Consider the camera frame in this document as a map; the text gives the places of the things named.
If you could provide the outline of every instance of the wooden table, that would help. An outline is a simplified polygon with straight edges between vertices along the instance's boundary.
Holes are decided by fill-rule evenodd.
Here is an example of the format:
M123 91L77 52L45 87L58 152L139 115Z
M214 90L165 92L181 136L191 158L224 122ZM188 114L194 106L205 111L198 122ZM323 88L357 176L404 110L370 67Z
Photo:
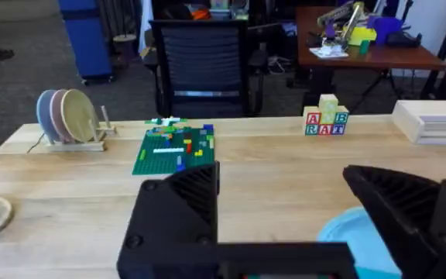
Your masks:
M296 9L299 65L313 70L311 91L310 94L304 94L303 105L317 105L319 95L328 92L333 78L333 67L368 68L378 71L391 68L434 71L445 69L443 61L422 46L392 48L372 45L365 55L359 54L357 46L350 46L347 51L349 56L346 58L318 58L309 51L307 46L309 32L322 32L323 30L317 26L316 20L334 8L301 6Z
M349 164L440 180L446 146L416 146L389 115L352 116L346 135L302 136L302 118L190 120L214 123L221 162L219 241L314 240L359 205L341 172ZM131 175L151 125L117 122L104 153L47 153L37 124L0 147L0 195L15 217L0 232L0 279L118 278L115 262L140 184Z

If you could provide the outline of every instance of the light wood tabletop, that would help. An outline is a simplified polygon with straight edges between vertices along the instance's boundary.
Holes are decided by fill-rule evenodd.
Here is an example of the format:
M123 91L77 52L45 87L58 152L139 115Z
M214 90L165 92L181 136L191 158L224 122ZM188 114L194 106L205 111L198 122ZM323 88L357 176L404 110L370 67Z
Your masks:
M358 206L341 172L349 164L446 178L446 146L417 146L390 115L351 116L344 136L302 136L302 118L213 123L221 162L220 242L314 240ZM47 153L37 124L0 147L0 196L15 217L0 232L0 279L118 278L115 263L140 184L132 176L151 125L116 122L103 153Z

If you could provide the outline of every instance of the alphabet block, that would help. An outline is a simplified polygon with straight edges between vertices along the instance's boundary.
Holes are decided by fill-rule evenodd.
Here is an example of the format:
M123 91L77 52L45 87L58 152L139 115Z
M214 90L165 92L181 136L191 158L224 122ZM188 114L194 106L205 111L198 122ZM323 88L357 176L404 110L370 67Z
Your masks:
M319 98L319 110L322 113L337 112L338 99L333 94L323 94Z
M316 136L318 124L307 124L306 125L306 136Z
M345 124L334 124L331 135L343 135L345 133Z
M321 113L320 124L333 124L335 123L335 112L323 112Z
M339 105L337 108L337 114L334 118L335 124L347 124L348 120L348 109L343 105Z
M315 106L304 107L304 124L319 124L321 120L321 112Z
M332 128L333 128L332 124L319 125L317 134L320 135L320 136L331 135Z

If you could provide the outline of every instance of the pink plate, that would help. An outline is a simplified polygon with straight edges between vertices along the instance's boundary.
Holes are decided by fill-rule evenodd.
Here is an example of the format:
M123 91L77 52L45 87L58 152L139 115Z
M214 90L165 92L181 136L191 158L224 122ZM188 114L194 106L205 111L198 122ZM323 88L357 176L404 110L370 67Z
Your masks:
M63 100L65 93L67 93L67 90L65 89L58 90L54 93L53 98L51 98L51 121L53 122L54 129L56 129L58 135L60 135L61 141L70 142L72 141L72 137L63 123L63 117L61 116L61 100Z

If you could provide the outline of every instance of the yellow toy block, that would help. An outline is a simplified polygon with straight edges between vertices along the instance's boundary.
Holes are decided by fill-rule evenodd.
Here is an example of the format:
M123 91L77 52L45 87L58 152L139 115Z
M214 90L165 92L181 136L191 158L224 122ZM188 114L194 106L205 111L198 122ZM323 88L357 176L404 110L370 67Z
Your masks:
M348 44L351 46L360 46L363 40L376 40L376 31L364 26L354 27Z
M319 98L319 111L321 113L337 112L338 99L333 94L322 94Z
M320 124L333 124L335 123L336 112L323 112L321 114Z

